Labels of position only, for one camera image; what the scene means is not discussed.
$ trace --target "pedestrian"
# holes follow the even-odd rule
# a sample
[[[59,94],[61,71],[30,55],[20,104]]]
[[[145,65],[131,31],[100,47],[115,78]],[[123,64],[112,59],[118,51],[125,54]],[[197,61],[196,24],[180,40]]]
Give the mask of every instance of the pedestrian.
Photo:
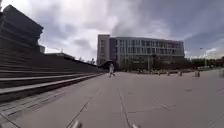
[[[113,64],[110,64],[110,66],[109,66],[109,74],[110,74],[109,77],[111,77],[111,75],[115,76],[114,65]]]

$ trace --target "multi-story building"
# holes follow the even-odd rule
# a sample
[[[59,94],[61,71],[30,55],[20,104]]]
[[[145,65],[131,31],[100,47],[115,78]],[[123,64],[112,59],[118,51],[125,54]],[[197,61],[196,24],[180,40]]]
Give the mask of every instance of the multi-story building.
[[[120,67],[125,67],[128,61],[152,63],[155,56],[166,63],[183,59],[183,41],[98,35],[98,65],[106,61],[116,61]]]
[[[40,51],[38,39],[43,27],[8,5],[0,13],[0,38]]]

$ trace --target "sky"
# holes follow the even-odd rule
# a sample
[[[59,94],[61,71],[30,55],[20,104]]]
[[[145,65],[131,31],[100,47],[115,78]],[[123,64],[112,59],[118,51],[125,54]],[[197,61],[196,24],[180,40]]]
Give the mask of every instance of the sky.
[[[44,27],[47,52],[96,58],[97,35],[184,41],[188,58],[224,56],[223,0],[3,0]]]

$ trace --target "lamp post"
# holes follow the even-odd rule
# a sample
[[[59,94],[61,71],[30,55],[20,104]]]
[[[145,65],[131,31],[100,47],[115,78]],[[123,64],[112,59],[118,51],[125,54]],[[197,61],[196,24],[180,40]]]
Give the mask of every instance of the lamp post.
[[[206,56],[204,57],[204,59],[205,59],[204,66],[206,67],[207,66]]]

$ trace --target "walkway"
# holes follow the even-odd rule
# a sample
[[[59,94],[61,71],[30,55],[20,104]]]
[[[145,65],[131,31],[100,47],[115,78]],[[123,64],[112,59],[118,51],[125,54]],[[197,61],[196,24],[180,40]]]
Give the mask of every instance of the walkway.
[[[2,105],[0,111],[11,113],[21,128],[66,128],[73,119],[84,128],[223,128],[224,78],[218,71],[192,76],[103,75]],[[16,128],[9,122],[2,127]]]

